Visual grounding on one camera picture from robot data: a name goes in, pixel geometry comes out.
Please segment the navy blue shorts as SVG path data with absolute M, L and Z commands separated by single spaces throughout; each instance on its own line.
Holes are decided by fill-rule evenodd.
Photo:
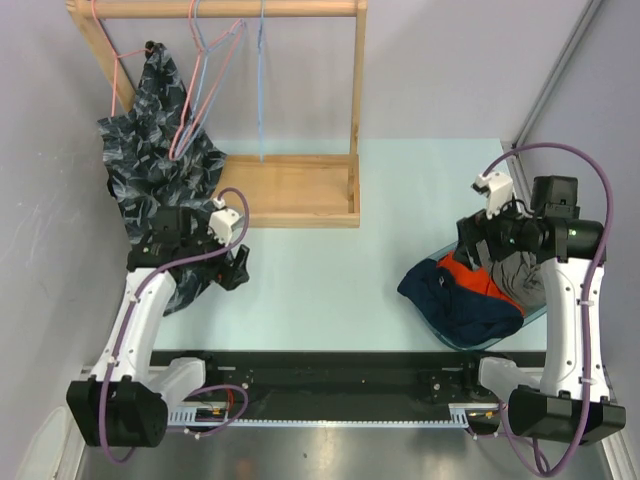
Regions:
M 524 321 L 513 305 L 461 287 L 448 270 L 429 258 L 406 273 L 397 292 L 440 333 L 466 346 L 509 337 Z

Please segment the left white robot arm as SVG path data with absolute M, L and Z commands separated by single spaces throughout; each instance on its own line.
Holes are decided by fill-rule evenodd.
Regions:
M 121 306 L 103 353 L 85 380 L 73 381 L 66 401 L 87 445 L 156 447 L 169 416 L 193 393 L 207 400 L 220 374 L 199 358 L 182 357 L 149 375 L 160 321 L 189 267 L 203 285 L 227 291 L 248 281 L 249 250 L 232 237 L 243 217 L 221 201 L 206 215 L 187 207 L 162 207 L 127 258 Z

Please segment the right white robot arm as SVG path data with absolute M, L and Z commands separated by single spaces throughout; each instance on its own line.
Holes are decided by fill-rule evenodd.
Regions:
M 463 393 L 473 401 L 493 393 L 505 401 L 517 436 L 586 445 L 622 430 L 626 410 L 611 400 L 599 346 L 604 259 L 597 251 L 604 227 L 580 218 L 577 180 L 536 178 L 530 215 L 518 211 L 507 174 L 478 175 L 472 187 L 486 196 L 486 207 L 458 222 L 459 238 L 474 259 L 479 241 L 494 261 L 535 256 L 545 290 L 547 351 L 539 379 L 512 361 L 484 358 L 461 376 Z

